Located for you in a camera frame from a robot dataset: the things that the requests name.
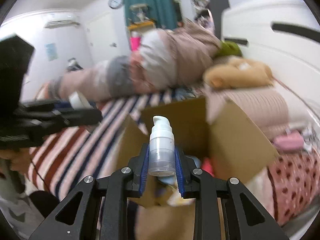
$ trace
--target white headboard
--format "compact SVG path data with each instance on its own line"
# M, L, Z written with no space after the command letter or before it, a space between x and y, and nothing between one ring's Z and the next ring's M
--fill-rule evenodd
M275 78L320 107L320 26L302 0L252 0L227 9L221 38L236 40L244 57L265 62Z

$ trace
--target yellow shelf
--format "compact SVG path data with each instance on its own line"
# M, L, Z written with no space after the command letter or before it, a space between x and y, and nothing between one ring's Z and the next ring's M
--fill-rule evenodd
M136 29L139 29L139 28L147 27L147 26L150 26L150 25L155 25L155 24L152 21L147 21L147 22L138 23L138 24L131 24L130 26L128 26L128 30L132 31L132 30L136 30Z

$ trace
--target white cylinder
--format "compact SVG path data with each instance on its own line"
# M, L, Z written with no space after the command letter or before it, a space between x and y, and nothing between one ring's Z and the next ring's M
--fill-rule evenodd
M176 173L174 136L169 120L163 116L153 117L149 142L149 174L157 177Z

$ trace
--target teal curtain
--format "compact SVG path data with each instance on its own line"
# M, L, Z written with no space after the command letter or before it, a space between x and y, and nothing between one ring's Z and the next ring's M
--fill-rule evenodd
M135 15L130 10L130 6L137 3L148 4L146 16L156 22L157 28L173 30L177 27L177 16L172 0L124 0L127 26L130 25L129 19L135 18Z

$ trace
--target green object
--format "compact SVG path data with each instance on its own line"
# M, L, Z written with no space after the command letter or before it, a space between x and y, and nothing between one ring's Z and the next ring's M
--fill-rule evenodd
M172 0L124 0L127 26L131 24L131 20L138 21L136 15L130 10L131 5L138 3L148 4L146 16L155 22L157 28L173 30L178 27Z
M238 46L233 41L220 41L221 42L221 49L215 55L215 57L223 57L223 56L239 56L242 57L242 52Z

